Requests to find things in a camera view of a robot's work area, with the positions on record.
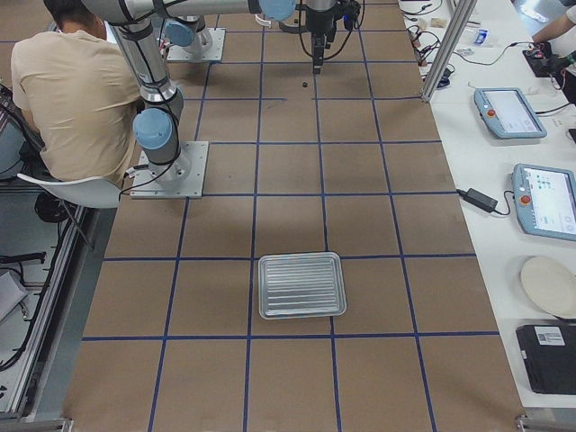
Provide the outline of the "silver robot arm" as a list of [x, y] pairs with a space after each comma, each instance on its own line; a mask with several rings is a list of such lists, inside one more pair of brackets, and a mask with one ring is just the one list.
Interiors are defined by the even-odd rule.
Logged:
[[137, 142], [156, 176], [179, 175], [183, 166], [174, 167], [180, 158], [178, 123], [183, 96], [171, 81], [149, 17], [166, 19], [207, 14], [263, 14], [274, 21], [289, 18], [294, 1], [85, 1], [85, 7], [108, 22], [132, 74], [146, 109], [133, 121]]
[[[305, 7], [304, 23], [296, 27], [280, 22], [285, 31], [299, 35], [302, 51], [312, 60], [312, 73], [320, 73], [325, 61], [325, 50], [330, 48], [336, 34], [338, 20], [330, 11], [318, 12]], [[221, 62], [226, 30], [209, 28], [203, 17], [195, 21], [166, 20], [159, 31], [158, 44], [168, 62], [214, 63]]]

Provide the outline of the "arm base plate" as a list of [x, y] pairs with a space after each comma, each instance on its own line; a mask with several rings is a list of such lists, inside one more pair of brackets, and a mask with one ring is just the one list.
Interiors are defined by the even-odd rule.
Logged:
[[129, 190], [133, 199], [179, 199], [201, 198], [209, 154], [208, 141], [181, 143], [179, 158], [168, 169], [150, 164], [144, 151], [140, 152], [139, 164], [148, 165], [138, 170]]
[[167, 61], [172, 63], [220, 62], [224, 47], [224, 28], [204, 28], [193, 32], [189, 28], [169, 27]]

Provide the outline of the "second person forearm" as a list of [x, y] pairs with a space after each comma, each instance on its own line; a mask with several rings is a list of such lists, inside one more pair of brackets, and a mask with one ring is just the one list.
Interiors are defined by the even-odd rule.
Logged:
[[575, 7], [567, 10], [562, 16], [546, 25], [532, 36], [534, 43], [552, 41], [575, 27]]

